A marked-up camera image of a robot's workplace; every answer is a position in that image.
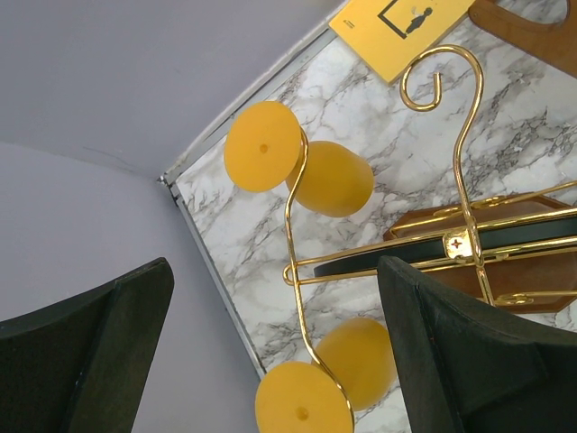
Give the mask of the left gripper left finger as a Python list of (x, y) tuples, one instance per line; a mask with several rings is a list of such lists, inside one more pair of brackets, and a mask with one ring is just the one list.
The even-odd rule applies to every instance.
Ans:
[(174, 290), (164, 258), (1, 323), (3, 432), (130, 432)]

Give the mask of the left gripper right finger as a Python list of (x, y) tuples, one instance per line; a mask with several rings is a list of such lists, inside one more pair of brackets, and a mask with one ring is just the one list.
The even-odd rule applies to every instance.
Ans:
[(574, 432), (576, 335), (497, 309), (399, 258), (380, 300), (414, 432)]

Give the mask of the orange plastic wine glass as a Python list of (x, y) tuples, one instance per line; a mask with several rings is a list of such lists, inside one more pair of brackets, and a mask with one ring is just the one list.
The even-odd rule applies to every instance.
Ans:
[(352, 318), (328, 333), (315, 363), (271, 369), (255, 396), (260, 432), (352, 432), (353, 414), (378, 403), (396, 378), (389, 331), (372, 318)]
[(234, 121), (224, 144), (224, 166), (240, 189), (260, 193), (284, 183), (295, 200), (327, 217), (348, 217), (369, 201), (370, 164), (339, 143), (312, 141), (279, 102), (250, 106)]

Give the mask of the gold wire wine glass rack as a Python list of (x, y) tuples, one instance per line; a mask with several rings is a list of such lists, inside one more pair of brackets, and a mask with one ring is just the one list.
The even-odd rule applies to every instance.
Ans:
[[(477, 115), (479, 106), (481, 104), (481, 98), (484, 89), (484, 76), (481, 69), (481, 64), (476, 59), (476, 57), (467, 49), (462, 46), (454, 44), (443, 44), (437, 47), (428, 49), (421, 54), (417, 55), (408, 65), (407, 69), (402, 75), (400, 81), (400, 96), (408, 108), (416, 112), (428, 112), (437, 108), (442, 99), (442, 82), (441, 74), (436, 72), (434, 74), (434, 98), (433, 101), (428, 104), (419, 104), (411, 99), (408, 94), (408, 78), (409, 74), (412, 72), (413, 68), (422, 60), (431, 57), (436, 54), (450, 53), (460, 56), (465, 59), (475, 77), (475, 92), (472, 100), (472, 105), (469, 110), (469, 114), (466, 116), (461, 131), (457, 136), (456, 142), (453, 148), (453, 175), (456, 182), (456, 188), (461, 201), (461, 214), (464, 218), (464, 228), (455, 231), (457, 237), (459, 237), (464, 243), (463, 246), (455, 246), (452, 252), (447, 252), (447, 258), (454, 262), (462, 261), (465, 264), (473, 264), (475, 266), (475, 271), (479, 284), (481, 286), (481, 294), (483, 295), (482, 300), (489, 303), (491, 306), (496, 304), (494, 295), (490, 288), (490, 283), (488, 280), (488, 274), (485, 270), (485, 259), (483, 256), (483, 251), (481, 247), (481, 240), (479, 235), (478, 223), (472, 213), (472, 204), (468, 197), (467, 189), (464, 183), (463, 169), (462, 169), (462, 153), (463, 146), (466, 140), (467, 134), (470, 132), (472, 127), (472, 122), (474, 117)], [(298, 312), (298, 323), (300, 327), (301, 336), (304, 342), (304, 346), (308, 351), (313, 363), (311, 367), (317, 373), (321, 374), (321, 377), (327, 379), (330, 382), (329, 395), (337, 397), (337, 406), (335, 407), (335, 412), (337, 414), (344, 414), (345, 419), (351, 425), (355, 424), (355, 417), (353, 413), (353, 407), (349, 397), (346, 394), (342, 384), (334, 375), (334, 372), (328, 367), (325, 361), (316, 352), (312, 345), (310, 336), (307, 329), (305, 304), (303, 301), (301, 293), (302, 280), (298, 276), (298, 266), (301, 264), (297, 260), (294, 236), (292, 233), (292, 222), (291, 213), (292, 205), (295, 201), (298, 188), (302, 183), (304, 177), (305, 168), (308, 163), (309, 155), (309, 143), (306, 137), (301, 138), (302, 143), (302, 162), (298, 167), (298, 175), (296, 177), (295, 183), (288, 194), (287, 203), (285, 205), (285, 233), (287, 239), (289, 265), (283, 271), (283, 278), (285, 282), (292, 285), (295, 294), (296, 307)]]

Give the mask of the wooden dish rack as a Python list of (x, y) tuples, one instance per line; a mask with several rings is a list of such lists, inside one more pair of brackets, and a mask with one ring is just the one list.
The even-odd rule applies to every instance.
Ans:
[(485, 0), (475, 1), (468, 15), (485, 32), (576, 78), (576, 2), (565, 3), (566, 16), (557, 23), (529, 21)]

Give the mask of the yellow card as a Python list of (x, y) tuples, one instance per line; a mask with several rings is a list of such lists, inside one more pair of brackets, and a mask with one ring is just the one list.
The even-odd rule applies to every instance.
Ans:
[(352, 0), (329, 27), (386, 83), (449, 33), (472, 0)]

